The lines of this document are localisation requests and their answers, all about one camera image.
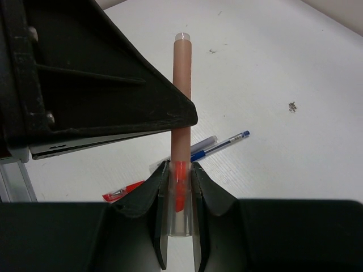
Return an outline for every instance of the pen cap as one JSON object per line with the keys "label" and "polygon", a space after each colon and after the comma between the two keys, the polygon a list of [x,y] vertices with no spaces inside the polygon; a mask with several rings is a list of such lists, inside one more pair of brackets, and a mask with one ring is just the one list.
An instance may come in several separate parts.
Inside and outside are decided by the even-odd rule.
{"label": "pen cap", "polygon": [[210,136],[207,139],[204,139],[203,141],[193,144],[191,146],[191,155],[195,154],[196,152],[208,147],[212,146],[218,141],[217,136]]}
{"label": "pen cap", "polygon": [[186,237],[192,234],[191,163],[170,163],[168,196],[168,235]]}

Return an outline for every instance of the pen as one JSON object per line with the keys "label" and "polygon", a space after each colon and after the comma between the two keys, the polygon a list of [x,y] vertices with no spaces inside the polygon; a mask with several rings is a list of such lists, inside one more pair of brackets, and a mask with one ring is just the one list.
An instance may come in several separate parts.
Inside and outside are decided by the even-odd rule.
{"label": "pen", "polygon": [[142,180],[142,181],[139,181],[137,183],[130,184],[130,185],[128,185],[126,187],[123,187],[123,188],[121,188],[121,189],[119,189],[117,191],[104,194],[102,197],[107,202],[117,201],[117,200],[121,199],[122,197],[124,197],[125,195],[127,195],[128,193],[130,193],[132,190],[139,187],[144,182],[145,182],[145,180]]}
{"label": "pen", "polygon": [[[192,145],[191,154],[193,155],[196,152],[215,144],[217,142],[217,140],[218,140],[217,136],[210,136],[207,139],[204,139],[204,140],[200,141],[199,143]],[[170,160],[170,156],[150,165],[149,166],[150,173],[151,174],[154,173],[154,171],[159,167],[159,165],[165,160]]]}
{"label": "pen", "polygon": [[242,140],[245,137],[249,136],[249,134],[250,134],[250,132],[248,130],[246,130],[245,132],[238,133],[237,135],[235,135],[223,142],[215,144],[214,146],[210,147],[209,149],[201,150],[201,151],[195,153],[193,156],[191,156],[191,162],[195,162],[196,160],[199,160],[199,159],[211,154],[214,151],[220,150],[221,148],[231,145],[232,143],[234,143],[236,141]]}

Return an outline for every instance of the small screw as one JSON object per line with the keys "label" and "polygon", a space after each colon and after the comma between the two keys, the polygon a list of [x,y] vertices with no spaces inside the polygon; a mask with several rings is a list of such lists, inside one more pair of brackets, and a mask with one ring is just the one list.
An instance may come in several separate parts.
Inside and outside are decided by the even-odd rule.
{"label": "small screw", "polygon": [[32,39],[33,41],[38,42],[39,37],[38,37],[38,32],[37,32],[37,30],[35,29],[35,27],[28,27],[28,30],[29,30],[29,35],[30,35],[31,39]]}
{"label": "small screw", "polygon": [[51,111],[46,111],[45,112],[45,115],[46,115],[46,117],[47,117],[47,122],[48,122],[48,125],[49,126],[54,126],[55,125],[55,123],[56,123],[56,120],[54,119],[54,115],[53,115],[53,113],[51,112]]}

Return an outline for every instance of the blue pen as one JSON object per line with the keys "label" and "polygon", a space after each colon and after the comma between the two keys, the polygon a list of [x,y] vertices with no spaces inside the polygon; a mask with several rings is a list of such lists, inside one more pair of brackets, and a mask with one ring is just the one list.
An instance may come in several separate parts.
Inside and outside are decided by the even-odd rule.
{"label": "blue pen", "polygon": [[244,139],[245,137],[249,136],[250,132],[248,130],[246,130],[245,132],[242,133],[238,133],[237,135],[223,141],[220,143],[216,143],[214,146],[212,146],[211,148],[208,148],[206,150],[201,150],[197,153],[195,153],[194,155],[191,156],[191,162],[195,162],[196,160],[199,160],[209,154],[211,154],[214,151],[217,151],[221,148],[224,148],[238,140]]}

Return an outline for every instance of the white tabletop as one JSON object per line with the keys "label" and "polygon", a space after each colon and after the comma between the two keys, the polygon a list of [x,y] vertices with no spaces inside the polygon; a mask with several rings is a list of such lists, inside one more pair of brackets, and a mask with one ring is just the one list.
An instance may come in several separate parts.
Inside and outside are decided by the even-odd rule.
{"label": "white tabletop", "polygon": [[[190,34],[192,142],[251,132],[200,161],[232,195],[363,202],[363,37],[291,0],[128,0],[106,13],[169,80],[174,37]],[[163,133],[27,169],[39,201],[101,201],[169,152]],[[168,271],[193,271],[191,246],[170,241]]]}

